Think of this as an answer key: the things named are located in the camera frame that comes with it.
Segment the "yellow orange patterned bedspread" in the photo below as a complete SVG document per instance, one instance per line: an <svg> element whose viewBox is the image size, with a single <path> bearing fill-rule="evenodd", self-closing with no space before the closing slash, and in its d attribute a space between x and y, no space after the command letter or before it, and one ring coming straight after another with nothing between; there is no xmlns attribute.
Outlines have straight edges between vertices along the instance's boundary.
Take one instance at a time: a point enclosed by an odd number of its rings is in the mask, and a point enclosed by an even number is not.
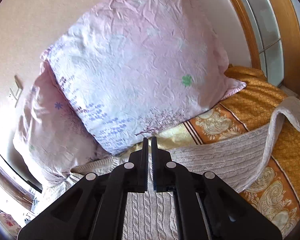
<svg viewBox="0 0 300 240"><path fill-rule="evenodd" d="M225 74L246 87L157 134L158 148L199 176L214 172L286 237L300 221L300 100L258 69Z"/></svg>

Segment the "beige cable knit sweater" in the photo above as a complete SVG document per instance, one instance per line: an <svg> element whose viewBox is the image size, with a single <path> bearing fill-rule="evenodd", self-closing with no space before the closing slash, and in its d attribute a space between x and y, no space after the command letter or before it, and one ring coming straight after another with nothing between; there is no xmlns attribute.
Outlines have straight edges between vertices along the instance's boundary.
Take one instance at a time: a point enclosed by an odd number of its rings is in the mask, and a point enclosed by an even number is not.
<svg viewBox="0 0 300 240"><path fill-rule="evenodd" d="M273 111L270 123L219 142L175 148L172 159L190 171L215 172L237 192L265 191L253 202L287 236L296 226L294 211L287 211L279 183L270 183L273 171L267 166L272 153L279 149L283 123L288 120L300 132L300 100L285 98ZM123 226L123 239L176 239L175 208L170 193L131 193Z"/></svg>

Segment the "pink floral pillow left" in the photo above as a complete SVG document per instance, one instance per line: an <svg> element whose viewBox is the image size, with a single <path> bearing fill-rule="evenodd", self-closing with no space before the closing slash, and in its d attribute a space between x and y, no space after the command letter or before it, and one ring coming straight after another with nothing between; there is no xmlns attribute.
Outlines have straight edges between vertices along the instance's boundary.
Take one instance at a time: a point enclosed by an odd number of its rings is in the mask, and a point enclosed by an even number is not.
<svg viewBox="0 0 300 240"><path fill-rule="evenodd" d="M24 100L13 146L44 188L62 183L77 166L110 156L70 107L46 61Z"/></svg>

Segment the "pink floral pillow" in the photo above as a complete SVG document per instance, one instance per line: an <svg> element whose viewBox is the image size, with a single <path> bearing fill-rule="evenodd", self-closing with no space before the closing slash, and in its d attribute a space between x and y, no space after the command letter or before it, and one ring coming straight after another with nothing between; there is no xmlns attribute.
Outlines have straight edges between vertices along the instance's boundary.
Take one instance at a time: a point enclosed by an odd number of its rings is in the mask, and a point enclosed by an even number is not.
<svg viewBox="0 0 300 240"><path fill-rule="evenodd" d="M87 131L120 154L245 88L198 0L104 0L41 55Z"/></svg>
<svg viewBox="0 0 300 240"><path fill-rule="evenodd" d="M110 156L70 107L46 61L24 100L13 146L44 188L62 183L77 166Z"/></svg>

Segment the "white wall switch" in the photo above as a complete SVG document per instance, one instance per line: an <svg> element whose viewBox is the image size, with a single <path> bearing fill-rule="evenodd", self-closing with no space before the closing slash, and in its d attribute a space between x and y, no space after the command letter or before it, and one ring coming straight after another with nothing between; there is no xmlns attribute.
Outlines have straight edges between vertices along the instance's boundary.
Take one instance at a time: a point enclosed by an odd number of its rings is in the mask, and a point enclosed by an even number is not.
<svg viewBox="0 0 300 240"><path fill-rule="evenodd" d="M21 94L23 92L23 85L17 75L14 76L14 83L9 87L9 94L8 97L11 101L11 104L16 107Z"/></svg>

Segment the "pink floral pillow right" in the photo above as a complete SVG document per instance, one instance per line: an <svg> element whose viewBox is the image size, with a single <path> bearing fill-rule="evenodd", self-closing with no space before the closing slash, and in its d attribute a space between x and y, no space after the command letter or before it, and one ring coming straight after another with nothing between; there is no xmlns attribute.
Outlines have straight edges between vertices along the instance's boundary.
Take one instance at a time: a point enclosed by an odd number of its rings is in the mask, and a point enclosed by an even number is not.
<svg viewBox="0 0 300 240"><path fill-rule="evenodd" d="M41 55L87 131L120 154L245 88L198 0L104 0Z"/></svg>

